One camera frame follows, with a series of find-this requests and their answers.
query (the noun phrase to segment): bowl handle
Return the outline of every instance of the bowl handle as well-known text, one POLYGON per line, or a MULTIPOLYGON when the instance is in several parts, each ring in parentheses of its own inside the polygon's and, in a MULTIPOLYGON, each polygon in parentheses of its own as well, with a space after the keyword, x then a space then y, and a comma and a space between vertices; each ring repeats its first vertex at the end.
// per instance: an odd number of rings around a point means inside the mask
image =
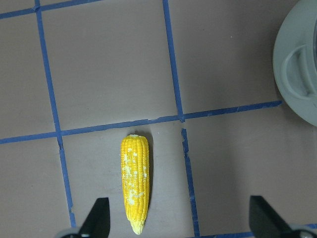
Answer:
MULTIPOLYGON (((295 73, 294 68, 290 68, 291 72, 295 73)), ((281 66, 281 82, 283 83, 285 89, 292 94, 294 97, 302 99, 302 100, 310 100, 314 97, 316 97, 316 90, 312 84, 312 80, 307 68, 307 58, 306 58, 306 45, 301 45, 296 47, 283 61, 281 66), (305 88, 307 90, 307 95, 300 95, 298 92, 294 90, 294 88, 291 86, 288 76, 287 76, 287 68, 288 64, 292 57, 294 57, 296 54, 299 55, 298 60, 296 63, 298 64, 298 68, 300 69, 300 76, 301 78, 298 78, 298 80, 301 80, 305 88)))

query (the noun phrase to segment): yellow corn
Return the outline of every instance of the yellow corn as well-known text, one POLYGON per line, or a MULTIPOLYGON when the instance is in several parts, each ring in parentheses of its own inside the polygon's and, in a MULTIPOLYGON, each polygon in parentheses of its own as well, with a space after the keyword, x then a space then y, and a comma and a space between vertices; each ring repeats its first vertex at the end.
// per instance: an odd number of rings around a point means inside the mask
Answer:
POLYGON ((140 235, 149 205, 149 145, 143 136, 129 135, 121 143, 124 207, 135 234, 140 235))

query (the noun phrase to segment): plastic container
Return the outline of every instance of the plastic container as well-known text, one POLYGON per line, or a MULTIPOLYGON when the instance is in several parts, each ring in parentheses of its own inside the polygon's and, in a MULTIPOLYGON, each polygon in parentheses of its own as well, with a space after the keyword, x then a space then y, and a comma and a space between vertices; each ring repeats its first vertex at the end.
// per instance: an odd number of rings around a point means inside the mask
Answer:
POLYGON ((301 0, 276 37, 273 70, 278 89, 304 120, 317 126, 317 0, 301 0))

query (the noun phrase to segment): toy corn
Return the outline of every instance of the toy corn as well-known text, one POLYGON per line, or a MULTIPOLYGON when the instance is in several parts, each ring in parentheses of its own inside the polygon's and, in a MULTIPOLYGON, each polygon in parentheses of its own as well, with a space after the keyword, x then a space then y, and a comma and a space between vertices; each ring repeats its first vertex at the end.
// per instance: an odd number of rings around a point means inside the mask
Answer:
POLYGON ((140 235, 149 205, 149 144, 145 137, 129 135, 121 143, 124 207, 135 234, 140 235))

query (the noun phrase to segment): grid line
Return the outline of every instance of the grid line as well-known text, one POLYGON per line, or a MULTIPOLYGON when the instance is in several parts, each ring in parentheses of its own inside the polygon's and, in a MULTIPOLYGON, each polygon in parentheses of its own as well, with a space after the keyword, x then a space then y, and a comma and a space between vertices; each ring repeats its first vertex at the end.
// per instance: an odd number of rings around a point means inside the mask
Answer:
POLYGON ((34 8, 28 8, 28 9, 23 9, 23 10, 18 10, 18 11, 1 13, 0 20, 6 19, 6 18, 11 18, 11 17, 16 17, 16 16, 27 15, 27 14, 31 14, 31 13, 35 13, 34 8))
MULTIPOLYGON (((201 118, 201 117, 214 117, 214 116, 223 115, 223 114, 240 113, 240 112, 246 112, 246 111, 273 108, 273 107, 278 107, 281 104, 282 104, 282 101, 273 101, 273 102, 266 102, 266 103, 259 103, 259 104, 243 105, 243 106, 232 107, 232 108, 187 113, 187 114, 184 114, 184 118, 195 119, 195 118, 201 118)), ((109 129, 115 129, 115 128, 127 128, 132 126, 149 125, 149 124, 156 124, 156 123, 177 121, 177 120, 179 120, 178 115, 174 115, 174 116, 165 116, 158 119, 141 119, 141 120, 135 120, 135 121, 125 121, 125 122, 118 122, 118 123, 112 123, 112 124, 67 129, 67 130, 61 130, 60 133, 62 136, 68 136, 68 135, 89 133, 94 131, 103 131, 103 130, 109 130, 109 129)), ((56 137, 56 132, 47 132, 47 133, 40 133, 40 134, 3 138, 3 139, 0 139, 0 144, 22 142, 27 140, 37 140, 37 139, 44 139, 44 138, 50 138, 50 137, 56 137)))
POLYGON ((163 0, 163 11, 164 11, 169 60, 170 60, 170 67, 172 71, 177 114, 178 114, 179 120, 181 122, 184 122, 185 119, 183 115, 182 100, 180 96, 180 89, 179 89, 179 83, 178 83, 177 65, 176 65, 176 57, 175 57, 175 50, 174 50, 172 24, 171 24, 170 15, 169 15, 168 0, 163 0))
POLYGON ((36 18, 37 18, 37 25, 39 30, 43 64, 44 64, 44 70, 46 75, 46 81, 48 85, 56 137, 57 137, 57 142, 59 146, 59 157, 60 157, 62 175, 64 180, 64 187, 65 187, 66 200, 67 200, 67 206, 68 206, 68 214, 69 214, 71 227, 76 227, 75 215, 71 211, 73 206, 73 201, 71 197, 69 177, 68 177, 68 171, 67 171, 67 165, 66 165, 66 157, 65 157, 64 147, 63 147, 63 139, 62 139, 61 131, 60 131, 60 124, 58 119, 58 112, 57 112, 57 106, 56 106, 56 100, 55 100, 55 94, 54 94, 54 88, 53 88, 53 82, 52 82, 52 76, 51 76, 51 70, 50 70, 49 57, 48 57, 48 52, 47 52, 47 47, 45 42, 44 26, 42 21, 42 11, 41 11, 41 6, 38 4, 39 2, 35 0, 36 18))
POLYGON ((192 209, 194 236, 196 238, 199 238, 200 232, 199 232, 198 214, 197 214, 195 191, 194 191, 192 165, 190 163, 190 158, 188 156, 189 148, 188 148, 187 130, 184 128, 182 129, 182 136, 183 136, 183 149, 184 149, 185 168, 186 168, 188 191, 189 191, 189 200, 190 200, 190 205, 192 209))
MULTIPOLYGON (((308 224, 305 225, 311 229, 317 229, 317 224, 308 224)), ((200 238, 248 238, 253 237, 252 232, 242 232, 242 233, 233 233, 233 234, 221 234, 221 235, 211 235, 211 236, 201 236, 200 238)))
POLYGON ((59 2, 59 3, 49 4, 49 5, 43 5, 41 7, 41 11, 48 11, 48 10, 64 8, 64 7, 68 7, 68 6, 76 6, 76 5, 81 5, 81 4, 86 4, 86 3, 96 2, 96 1, 103 1, 103 0, 71 0, 71 1, 64 1, 64 2, 59 2))

